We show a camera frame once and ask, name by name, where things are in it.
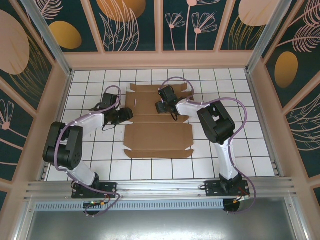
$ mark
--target dark teal wallpaper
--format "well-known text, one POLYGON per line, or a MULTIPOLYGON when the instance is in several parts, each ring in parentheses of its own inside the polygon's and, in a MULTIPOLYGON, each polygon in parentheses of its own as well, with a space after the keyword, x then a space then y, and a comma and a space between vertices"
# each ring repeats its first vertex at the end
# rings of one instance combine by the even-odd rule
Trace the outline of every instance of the dark teal wallpaper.
POLYGON ((164 0, 163 50, 212 51, 225 6, 225 0, 164 0))
POLYGON ((0 78, 37 109, 52 65, 7 0, 0 5, 0 32, 0 78))
POLYGON ((319 206, 320 206, 320 187, 313 189, 316 199, 318 200, 319 206))
POLYGON ((33 117, 0 90, 0 178, 11 181, 33 117))
POLYGON ((263 58, 265 58, 265 56, 266 56, 266 54, 268 53, 271 45, 274 43, 274 40, 275 40, 276 36, 279 34, 280 30, 282 29, 283 25, 285 24, 287 18, 289 17, 289 15, 290 15, 292 9, 294 8, 294 6, 296 5, 297 1, 298 1, 298 0, 292 0, 292 2, 291 2, 291 4, 290 4, 290 7, 289 7, 288 11, 286 12, 286 14, 284 15, 284 17, 283 17, 283 19, 282 19, 282 21, 281 21, 281 23, 280 23, 277 31, 275 32, 275 34, 273 35, 271 41, 269 42, 269 44, 268 44, 268 45, 266 46, 266 48, 265 48, 265 50, 264 50, 264 52, 263 52, 263 54, 262 54, 262 57, 263 57, 263 58))
POLYGON ((275 0, 236 0, 221 50, 253 50, 277 3, 275 0))
POLYGON ((0 213, 1 213, 2 206, 5 203, 6 196, 7 196, 7 193, 5 191, 0 191, 0 213))
POLYGON ((284 107, 320 70, 320 2, 306 0, 266 63, 284 107))
POLYGON ((90 0, 106 52, 155 51, 154 0, 90 0))
POLYGON ((320 85, 286 119, 309 178, 320 175, 320 85))

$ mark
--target wire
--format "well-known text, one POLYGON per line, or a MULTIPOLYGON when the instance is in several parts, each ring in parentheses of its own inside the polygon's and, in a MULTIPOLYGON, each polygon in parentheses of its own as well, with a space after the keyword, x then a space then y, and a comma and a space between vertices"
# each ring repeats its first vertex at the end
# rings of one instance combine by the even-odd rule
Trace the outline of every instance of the wire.
POLYGON ((110 107, 108 107, 108 108, 106 108, 106 109, 99 110, 99 111, 95 111, 95 112, 89 112, 88 114, 86 114, 86 115, 84 115, 84 116, 81 116, 81 117, 79 117, 79 118, 71 121, 70 123, 68 123, 68 124, 61 130, 61 133, 60 133, 60 135, 59 135, 59 137, 58 137, 58 139, 57 139, 57 142, 56 142, 56 146, 55 146, 55 149, 54 149, 54 156, 53 156, 53 162, 54 162, 55 169, 56 169, 57 171, 59 171, 59 172, 65 172, 65 173, 69 176, 69 178, 71 178, 72 180, 74 180, 77 184, 82 185, 83 187, 85 187, 85 188, 87 188, 87 189, 89 189, 89 190, 91 190, 91 191, 93 191, 93 192, 96 192, 96 193, 100 193, 100 194, 104 194, 104 195, 116 195, 116 196, 117 196, 117 199, 116 199, 109 207, 107 207, 107 208, 106 208, 105 210, 103 210, 103 211, 98 212, 96 215, 92 216, 93 218, 94 218, 94 217, 98 217, 98 216, 106 213, 110 208, 112 208, 112 207, 119 201, 121 195, 120 195, 119 193, 117 193, 117 192, 108 192, 108 191, 101 191, 101 190, 98 190, 98 189, 94 189, 94 188, 92 188, 92 187, 84 184, 83 182, 79 181, 78 179, 76 179, 74 176, 72 176, 70 173, 68 173, 68 170, 67 170, 67 169, 59 168, 59 166, 58 166, 58 151, 59 151, 59 147, 60 147, 60 143, 61 143, 62 137, 63 137, 64 133, 67 131, 67 129, 68 129, 70 126, 77 124, 77 122, 82 121, 83 119, 87 118, 88 116, 98 115, 98 114, 101 114, 101 113, 103 113, 103 112, 109 111, 109 110, 113 109, 115 106, 117 106, 118 104, 120 104, 121 96, 122 96, 121 89, 120 89, 118 86, 111 85, 111 86, 109 86, 109 87, 107 87, 107 88, 105 89, 104 93, 106 93, 110 88, 117 88, 117 89, 118 89, 118 92, 119 92, 118 96, 119 96, 119 97, 118 97, 118 99, 116 100, 116 102, 115 102, 112 106, 110 106, 110 107))
POLYGON ((247 119, 248 119, 248 112, 247 112, 247 109, 245 107, 245 105, 239 101, 238 99, 235 99, 235 98, 232 98, 232 97, 221 97, 221 98, 217 98, 217 99, 214 99, 214 100, 211 100, 211 101, 208 101, 208 102, 195 102, 195 101, 192 101, 190 100, 191 97, 193 97, 193 95, 195 94, 195 91, 194 91, 194 87, 192 86, 191 82, 186 80, 185 78, 183 77, 179 77, 179 76, 176 76, 176 77, 170 77, 169 79, 167 79, 166 81, 163 82, 163 84, 161 85, 160 89, 163 88, 163 86, 165 85, 165 83, 169 82, 170 80, 172 79, 181 79, 183 81, 186 81, 190 86, 191 86, 191 95, 188 96, 186 98, 187 102, 191 103, 191 104, 194 104, 194 105, 205 105, 205 106, 208 106, 210 104, 213 104, 213 103, 216 103, 216 102, 219 102, 219 101, 223 101, 223 100, 228 100, 228 101, 234 101, 234 102, 237 102, 242 108, 243 108, 243 111, 244 111, 244 120, 243 120, 243 123, 242 125, 240 126, 240 128, 229 138, 229 141, 228 141, 228 154, 229 154, 229 158, 230 158, 230 162, 233 166, 233 168, 239 173, 241 174, 245 179, 248 180, 248 182, 252 185, 252 189, 253 189, 253 202, 252 204, 246 208, 245 210, 242 210, 242 211, 235 211, 235 212, 232 212, 234 214, 241 214, 241 213, 245 213, 247 211, 249 211, 253 205, 256 203, 256 199, 257 199, 257 190, 256 190, 256 187, 254 185, 254 183, 252 182, 252 180, 246 176, 243 172, 241 172, 237 167, 236 167, 236 164, 233 160, 233 157, 232 157, 232 154, 231 154, 231 142, 232 140, 235 138, 235 136, 245 127, 246 123, 247 123, 247 119))

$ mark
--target white tile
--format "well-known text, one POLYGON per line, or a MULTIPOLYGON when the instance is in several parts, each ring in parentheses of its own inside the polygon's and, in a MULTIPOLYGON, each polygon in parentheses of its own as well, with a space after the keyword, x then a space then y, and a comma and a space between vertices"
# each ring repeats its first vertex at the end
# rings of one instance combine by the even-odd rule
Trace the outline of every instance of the white tile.
MULTIPOLYGON (((236 98, 235 93, 219 93, 220 98, 236 98)), ((223 104, 224 107, 237 107, 238 103, 232 100, 222 100, 221 103, 223 104)))
POLYGON ((63 123, 70 123, 72 120, 75 120, 81 116, 81 110, 66 110, 64 111, 63 123))
POLYGON ((270 157, 253 157, 252 160, 257 177, 275 176, 270 157))
POLYGON ((214 166, 211 158, 194 159, 193 171, 195 179, 215 178, 214 166))
POLYGON ((236 157, 235 164, 237 168, 247 177, 255 177, 255 169, 251 157, 236 157))
POLYGON ((147 82, 152 80, 152 70, 137 70, 136 71, 136 81, 137 82, 147 82))
POLYGON ((183 69, 184 78, 189 81, 200 80, 198 69, 183 69))
POLYGON ((204 93, 203 94, 203 102, 207 103, 209 101, 215 100, 219 98, 219 93, 204 93))
POLYGON ((217 150, 215 147, 215 144, 213 142, 210 142, 210 148, 211 148, 211 154, 213 158, 217 158, 218 154, 217 154, 217 150))
POLYGON ((130 175, 131 160, 112 161, 110 180, 130 180, 130 175))
POLYGON ((89 109, 94 108, 98 103, 101 102, 101 97, 102 97, 101 95, 85 96, 83 109, 89 110, 89 109))
MULTIPOLYGON (((194 93, 195 93, 195 94, 201 94, 201 93, 202 93, 200 81, 192 81, 191 84, 192 84, 192 86, 193 86, 193 89, 194 89, 194 93)), ((187 92, 191 92, 191 86, 190 86, 190 84, 188 84, 188 87, 187 87, 186 91, 187 91, 187 92)))
POLYGON ((137 70, 121 70, 120 82, 135 82, 137 70))
POLYGON ((122 91, 122 95, 125 95, 126 92, 134 92, 131 90, 131 84, 136 84, 135 81, 122 81, 120 82, 120 89, 122 91))
POLYGON ((95 142, 92 160, 110 160, 112 155, 112 142, 95 142))
MULTIPOLYGON (((241 112, 242 119, 245 119, 245 112, 242 107, 240 107, 240 112, 241 112)), ((259 121, 258 114, 257 114, 256 108, 254 106, 247 106, 246 112, 248 114, 248 118, 247 118, 248 122, 258 122, 259 121)))
POLYGON ((267 157, 269 156, 265 140, 262 139, 248 139, 252 157, 267 157))
POLYGON ((69 96, 65 110, 81 110, 84 104, 84 99, 85 96, 69 96))
POLYGON ((93 150, 94 150, 93 142, 84 142, 82 144, 82 160, 91 160, 93 150))
POLYGON ((104 130, 102 131, 102 127, 96 130, 95 141, 96 142, 112 142, 114 140, 115 129, 114 125, 106 125, 104 130))
POLYGON ((106 93, 107 93, 107 94, 118 95, 118 94, 119 94, 119 89, 116 88, 116 87, 112 87, 112 86, 117 86, 117 87, 119 87, 119 85, 120 85, 120 82, 105 82, 105 83, 103 84, 102 94, 104 94, 105 91, 106 91, 106 89, 110 87, 110 88, 106 91, 106 93))
POLYGON ((86 95, 87 83, 72 83, 69 96, 86 95))
POLYGON ((48 170, 47 181, 67 181, 68 175, 64 171, 58 171, 53 165, 50 165, 50 169, 48 170))
POLYGON ((152 160, 152 179, 172 179, 172 160, 152 160))
POLYGON ((255 106, 251 93, 236 93, 236 98, 242 102, 245 107, 255 106))
POLYGON ((102 90, 104 88, 103 82, 89 82, 86 88, 85 95, 102 95, 102 90))
POLYGON ((211 158, 211 149, 209 140, 193 141, 192 149, 194 150, 192 157, 198 159, 211 158))
POLYGON ((247 122, 244 126, 246 137, 248 139, 262 139, 264 134, 259 122, 247 122))
POLYGON ((155 83, 152 84, 152 81, 139 81, 136 84, 137 85, 161 85, 162 81, 156 81, 156 84, 155 83))
POLYGON ((217 80, 231 80, 228 68, 214 69, 215 79, 217 80))
POLYGON ((251 157, 246 139, 234 139, 233 151, 235 157, 251 157))
POLYGON ((213 169, 214 169, 214 176, 216 179, 219 178, 220 174, 220 163, 218 158, 212 158, 213 161, 213 169))
POLYGON ((193 100, 197 103, 203 103, 204 102, 204 99, 202 97, 202 94, 201 93, 195 93, 193 95, 193 100))
POLYGON ((114 141, 124 141, 125 140, 125 128, 126 125, 117 125, 114 132, 114 141))
MULTIPOLYGON (((242 122, 235 122, 234 124, 235 124, 234 132, 236 132, 242 126, 242 122)), ((244 128, 234 137, 234 139, 245 139, 245 138, 246 138, 246 133, 244 128)))
POLYGON ((204 140, 207 139, 204 129, 201 123, 192 123, 192 132, 194 140, 204 140))
POLYGON ((247 80, 232 81, 236 93, 250 93, 247 80))
POLYGON ((230 69, 232 80, 246 80, 245 70, 242 68, 230 69))
POLYGON ((167 69, 153 69, 152 70, 152 81, 165 81, 168 79, 167 69))
POLYGON ((215 94, 218 93, 217 81, 201 81, 202 93, 215 94))
POLYGON ((240 110, 238 107, 226 107, 225 109, 234 122, 242 122, 240 110))
POLYGON ((107 70, 105 71, 105 82, 120 82, 120 70, 107 70))
POLYGON ((113 143, 112 160, 126 160, 131 159, 125 154, 125 149, 129 149, 122 141, 113 143))
POLYGON ((192 160, 189 159, 173 159, 173 178, 174 179, 193 179, 194 172, 192 168, 192 160))
POLYGON ((93 82, 103 83, 105 81, 105 74, 106 74, 106 71, 104 70, 90 71, 89 83, 93 83, 93 82))
POLYGON ((133 160, 131 166, 131 180, 151 179, 151 159, 133 160))
POLYGON ((94 142, 96 137, 96 130, 88 133, 83 137, 83 142, 94 142))
POLYGON ((184 71, 182 69, 168 69, 168 78, 184 77, 184 71))
POLYGON ((75 71, 72 83, 87 83, 90 71, 75 71))
POLYGON ((200 80, 216 80, 213 69, 199 69, 200 80))
POLYGON ((234 85, 232 81, 216 81, 219 93, 234 93, 234 85))
POLYGON ((109 181, 111 161, 92 161, 91 170, 99 175, 100 181, 109 181))

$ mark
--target flattened cardboard box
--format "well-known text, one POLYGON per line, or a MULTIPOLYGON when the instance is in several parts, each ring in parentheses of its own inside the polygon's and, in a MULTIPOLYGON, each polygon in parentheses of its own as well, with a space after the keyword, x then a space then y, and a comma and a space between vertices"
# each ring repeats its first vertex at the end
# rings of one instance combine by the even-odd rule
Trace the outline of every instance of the flattened cardboard box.
MULTIPOLYGON (((174 158, 185 159, 192 155, 194 144, 192 126, 184 123, 188 116, 179 116, 174 121, 169 113, 159 114, 156 103, 161 101, 158 89, 161 85, 135 85, 126 92, 125 107, 131 108, 133 124, 125 126, 124 145, 131 150, 124 152, 129 158, 174 158)), ((183 92, 187 84, 172 85, 178 98, 188 97, 183 92)))

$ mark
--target robotic arm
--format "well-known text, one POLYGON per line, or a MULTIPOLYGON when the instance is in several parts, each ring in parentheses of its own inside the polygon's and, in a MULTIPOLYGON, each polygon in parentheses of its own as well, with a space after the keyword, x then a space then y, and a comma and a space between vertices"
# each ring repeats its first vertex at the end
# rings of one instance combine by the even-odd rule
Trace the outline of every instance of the robotic arm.
MULTIPOLYGON (((62 136, 62 141, 67 141, 66 144, 61 143, 58 148, 57 164, 58 167, 69 176, 77 179, 79 182, 100 189, 100 181, 97 173, 91 171, 82 159, 83 137, 91 133, 95 129, 102 128, 108 123, 118 125, 124 121, 133 118, 133 112, 130 108, 114 107, 110 110, 101 112, 117 102, 117 95, 104 93, 101 103, 98 103, 90 111, 100 113, 88 114, 74 125, 70 126, 62 136)), ((43 151, 43 160, 47 163, 55 165, 55 148, 57 146, 58 137, 66 124, 54 122, 51 125, 45 148, 43 151)))
POLYGON ((228 146, 236 126, 221 101, 201 104, 187 98, 178 99, 170 85, 160 89, 158 94, 162 98, 156 104, 159 114, 169 112, 174 120, 178 120, 178 116, 199 118, 206 137, 214 144, 218 155, 220 186, 229 194, 242 181, 242 175, 230 160, 230 156, 235 159, 233 142, 228 146))

